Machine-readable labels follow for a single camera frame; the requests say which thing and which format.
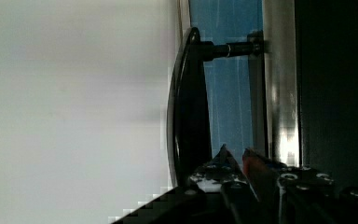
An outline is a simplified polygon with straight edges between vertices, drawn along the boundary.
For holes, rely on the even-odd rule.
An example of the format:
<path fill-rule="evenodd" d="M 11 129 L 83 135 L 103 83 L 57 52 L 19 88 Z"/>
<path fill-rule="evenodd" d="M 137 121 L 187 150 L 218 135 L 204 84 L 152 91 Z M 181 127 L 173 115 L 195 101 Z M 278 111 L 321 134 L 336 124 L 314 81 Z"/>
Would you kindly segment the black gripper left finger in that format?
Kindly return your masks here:
<path fill-rule="evenodd" d="M 226 145 L 199 166 L 187 184 L 206 194 L 213 220 L 222 218 L 219 224 L 261 224 L 258 196 Z"/>

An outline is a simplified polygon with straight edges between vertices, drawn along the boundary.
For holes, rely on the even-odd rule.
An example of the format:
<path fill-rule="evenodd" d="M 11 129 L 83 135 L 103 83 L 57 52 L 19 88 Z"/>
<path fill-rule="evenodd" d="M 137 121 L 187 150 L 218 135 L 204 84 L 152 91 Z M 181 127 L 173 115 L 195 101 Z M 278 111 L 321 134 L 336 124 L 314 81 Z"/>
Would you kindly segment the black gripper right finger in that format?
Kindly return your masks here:
<path fill-rule="evenodd" d="M 262 208 L 262 224 L 336 224 L 335 181 L 310 167 L 272 161 L 247 148 L 242 171 Z"/>

